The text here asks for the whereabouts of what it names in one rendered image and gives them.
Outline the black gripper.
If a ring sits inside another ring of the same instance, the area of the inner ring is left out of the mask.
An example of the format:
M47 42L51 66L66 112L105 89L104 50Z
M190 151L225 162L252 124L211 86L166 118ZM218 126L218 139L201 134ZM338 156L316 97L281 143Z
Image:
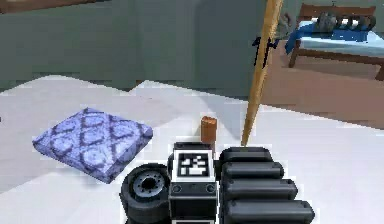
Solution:
M169 185L163 164L149 163L134 168L125 177L119 193L127 216L125 224L171 224Z

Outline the wooden bed with blue cover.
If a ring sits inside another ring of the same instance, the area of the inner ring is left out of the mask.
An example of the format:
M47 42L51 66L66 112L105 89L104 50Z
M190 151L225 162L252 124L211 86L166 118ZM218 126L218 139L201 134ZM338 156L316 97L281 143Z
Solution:
M375 6L360 8L302 4L297 27L303 27L305 24L308 24L310 18L315 18L322 11L372 17L375 10ZM384 39L381 39L374 32L370 32L368 40L363 42L303 37L294 41L293 50L290 55L289 68L295 66L298 56L321 58L379 66L380 69L375 79L378 81L384 80Z

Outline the blue patterned floor cushion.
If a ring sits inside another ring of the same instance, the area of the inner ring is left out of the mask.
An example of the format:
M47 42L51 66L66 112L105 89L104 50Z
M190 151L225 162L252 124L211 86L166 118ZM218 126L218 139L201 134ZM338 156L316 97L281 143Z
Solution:
M104 183L111 183L148 144L153 129L85 108L36 137L41 154Z

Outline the small orange cylinder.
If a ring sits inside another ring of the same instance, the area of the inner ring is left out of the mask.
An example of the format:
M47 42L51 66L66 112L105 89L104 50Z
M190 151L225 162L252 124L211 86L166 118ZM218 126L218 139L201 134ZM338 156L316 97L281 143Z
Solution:
M212 144L216 141L217 119L209 116L204 116L200 124L201 141Z

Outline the wooden room door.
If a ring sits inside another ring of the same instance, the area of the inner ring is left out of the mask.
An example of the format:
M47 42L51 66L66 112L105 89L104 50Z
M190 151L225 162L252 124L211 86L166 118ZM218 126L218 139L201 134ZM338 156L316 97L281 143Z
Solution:
M284 0L267 0L266 3L259 50L254 67L252 86L249 93L247 113L241 138L242 146L246 146L248 143L256 119L256 114L261 103L264 81L267 76L267 55L269 53L269 48L274 41L283 2Z

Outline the dark grey pillow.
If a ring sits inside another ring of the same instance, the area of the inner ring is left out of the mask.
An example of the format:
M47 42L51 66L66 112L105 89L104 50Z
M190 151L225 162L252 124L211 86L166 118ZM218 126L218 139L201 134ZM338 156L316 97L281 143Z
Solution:
M330 33L337 25L337 16L331 12L322 12L315 23L315 30L320 33Z

